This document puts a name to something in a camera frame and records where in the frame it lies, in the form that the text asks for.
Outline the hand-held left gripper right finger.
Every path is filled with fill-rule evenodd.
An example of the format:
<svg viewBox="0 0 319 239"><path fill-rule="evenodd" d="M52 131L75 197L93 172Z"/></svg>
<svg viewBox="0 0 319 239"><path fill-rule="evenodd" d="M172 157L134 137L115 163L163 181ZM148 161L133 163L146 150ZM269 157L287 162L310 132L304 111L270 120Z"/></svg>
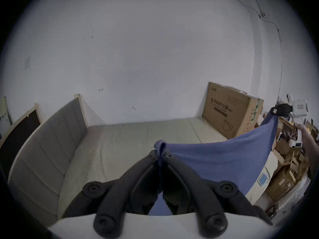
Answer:
<svg viewBox="0 0 319 239"><path fill-rule="evenodd" d="M160 174L163 198L172 214L195 213L205 238L217 238L230 229L232 223L226 213L236 215L239 221L253 218L273 226L266 213L252 205L235 183L203 179L169 151L161 154Z"/></svg>

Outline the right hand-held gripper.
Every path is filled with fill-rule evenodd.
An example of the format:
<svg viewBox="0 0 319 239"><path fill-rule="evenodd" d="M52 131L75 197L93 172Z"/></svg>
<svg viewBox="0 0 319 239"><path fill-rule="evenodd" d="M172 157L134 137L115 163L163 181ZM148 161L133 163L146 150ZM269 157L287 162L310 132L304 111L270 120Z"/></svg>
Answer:
<svg viewBox="0 0 319 239"><path fill-rule="evenodd" d="M301 125L303 119L308 114L308 104L306 100L294 100L291 93L286 95L288 103L279 104L271 108L271 115L289 117L293 125L292 137L289 139L289 147L301 148L302 147L302 133L300 129L296 128L296 125Z"/></svg>

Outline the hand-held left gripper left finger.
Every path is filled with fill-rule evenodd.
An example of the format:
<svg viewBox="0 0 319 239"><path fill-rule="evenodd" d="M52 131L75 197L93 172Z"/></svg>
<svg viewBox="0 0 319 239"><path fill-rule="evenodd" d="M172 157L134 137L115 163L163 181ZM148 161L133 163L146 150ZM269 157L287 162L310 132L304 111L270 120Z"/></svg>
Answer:
<svg viewBox="0 0 319 239"><path fill-rule="evenodd" d="M100 236L119 236L128 213L148 215L160 193L159 166L152 150L119 179L86 183L66 208L63 218L96 214L93 228Z"/></svg>

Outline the person's right hand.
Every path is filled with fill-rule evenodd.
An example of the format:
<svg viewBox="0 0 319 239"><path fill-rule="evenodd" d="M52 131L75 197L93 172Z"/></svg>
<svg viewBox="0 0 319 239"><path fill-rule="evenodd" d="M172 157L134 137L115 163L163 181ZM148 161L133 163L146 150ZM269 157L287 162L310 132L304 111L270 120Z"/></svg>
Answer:
<svg viewBox="0 0 319 239"><path fill-rule="evenodd" d="M296 124L295 127L298 130L301 130L301 139L302 139L303 145L306 145L310 143L311 140L313 140L308 128L306 128L304 125Z"/></svg>

